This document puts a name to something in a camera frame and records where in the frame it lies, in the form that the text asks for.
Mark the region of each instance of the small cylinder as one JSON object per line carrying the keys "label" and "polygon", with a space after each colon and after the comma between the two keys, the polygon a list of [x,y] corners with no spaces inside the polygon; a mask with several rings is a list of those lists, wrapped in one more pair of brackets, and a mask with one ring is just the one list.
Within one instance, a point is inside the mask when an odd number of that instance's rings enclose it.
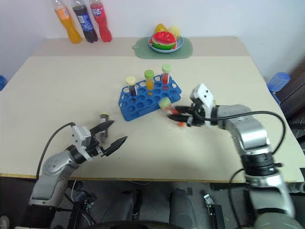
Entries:
{"label": "small cylinder", "polygon": [[145,79],[146,79],[146,88],[148,90],[148,95],[152,95],[153,94],[152,90],[153,90],[154,73],[153,73],[152,70],[146,70],[144,72],[144,76],[145,76]]}
{"label": "small cylinder", "polygon": [[162,83],[163,84],[169,83],[171,70],[172,70],[172,67],[170,64],[162,65]]}
{"label": "small cylinder", "polygon": [[[109,120],[109,115],[107,113],[100,114],[100,123],[105,123]],[[108,129],[99,132],[99,141],[105,142],[106,138],[108,137]]]}
{"label": "small cylinder", "polygon": [[164,97],[159,102],[160,108],[165,111],[168,115],[178,114],[178,111],[172,105],[171,100],[167,97]]}
{"label": "small cylinder", "polygon": [[131,96],[137,96],[138,92],[137,92],[137,89],[135,87],[135,77],[128,76],[125,79],[125,81],[126,81],[126,83],[128,85],[128,89],[129,89],[130,95]]}

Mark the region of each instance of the beige tabletop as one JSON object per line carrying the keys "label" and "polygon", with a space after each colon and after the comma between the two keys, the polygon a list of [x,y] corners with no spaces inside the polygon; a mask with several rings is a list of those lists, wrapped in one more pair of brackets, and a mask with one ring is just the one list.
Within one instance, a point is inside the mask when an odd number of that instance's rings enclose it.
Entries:
{"label": "beige tabletop", "polygon": [[[68,122],[92,128],[99,123],[99,114],[108,112],[115,123],[105,145],[125,135],[128,139],[110,157],[81,165],[73,177],[228,182],[242,167],[229,132],[217,127],[180,128],[160,110],[126,122],[118,106],[126,76],[140,81],[145,70],[159,74],[169,63],[182,90],[176,104],[190,105],[192,89],[204,83],[217,104],[243,104],[283,116],[241,42],[230,37],[190,40],[193,56],[182,60],[139,59],[130,48],[136,38],[79,45],[65,39],[46,41],[0,92],[1,176],[33,177],[57,128]],[[280,122],[269,115],[256,118],[275,146]],[[71,129],[66,128],[54,138],[45,159],[70,144]],[[304,180],[299,168],[304,167],[305,156],[289,128],[275,160],[284,163],[280,170],[286,181]],[[243,181],[243,176],[236,181]]]}

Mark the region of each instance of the red soda bottle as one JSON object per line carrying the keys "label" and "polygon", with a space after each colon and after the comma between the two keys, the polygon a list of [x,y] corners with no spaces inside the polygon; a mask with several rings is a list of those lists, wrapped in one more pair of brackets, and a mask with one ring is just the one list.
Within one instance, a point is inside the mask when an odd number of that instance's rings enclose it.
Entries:
{"label": "red soda bottle", "polygon": [[112,35],[107,27],[106,14],[101,0],[90,0],[90,8],[94,19],[99,25],[100,35],[103,42],[111,42]]}

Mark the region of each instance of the test tube cap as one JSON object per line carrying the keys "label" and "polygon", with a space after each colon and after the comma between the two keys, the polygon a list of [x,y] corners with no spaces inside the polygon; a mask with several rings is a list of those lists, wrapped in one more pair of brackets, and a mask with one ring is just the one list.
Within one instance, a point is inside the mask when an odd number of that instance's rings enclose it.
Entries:
{"label": "test tube cap", "polygon": [[126,83],[128,86],[134,85],[135,84],[135,77],[134,76],[128,76],[125,79]]}
{"label": "test tube cap", "polygon": [[154,73],[153,73],[153,70],[146,70],[144,72],[144,76],[146,79],[151,79],[154,77]]}
{"label": "test tube cap", "polygon": [[104,116],[104,115],[109,116],[109,113],[107,113],[107,112],[101,112],[100,117],[101,117],[101,116]]}
{"label": "test tube cap", "polygon": [[170,72],[172,69],[172,66],[170,64],[164,64],[162,65],[162,71],[163,72]]}
{"label": "test tube cap", "polygon": [[160,100],[160,102],[159,102],[159,106],[160,106],[161,108],[166,108],[166,107],[168,107],[170,104],[171,104],[171,101],[170,101],[170,99],[167,98],[167,97],[162,98],[162,99]]}

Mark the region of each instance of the orange liquid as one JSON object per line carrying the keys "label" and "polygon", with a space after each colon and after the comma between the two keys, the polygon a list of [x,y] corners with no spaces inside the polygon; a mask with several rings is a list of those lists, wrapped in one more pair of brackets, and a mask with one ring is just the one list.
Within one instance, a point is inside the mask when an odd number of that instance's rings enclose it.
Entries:
{"label": "orange liquid", "polygon": [[81,42],[81,36],[73,25],[72,18],[67,10],[67,8],[55,10],[59,20],[67,30],[68,37],[73,44],[78,44]]}
{"label": "orange liquid", "polygon": [[147,90],[153,90],[153,79],[146,79]]}

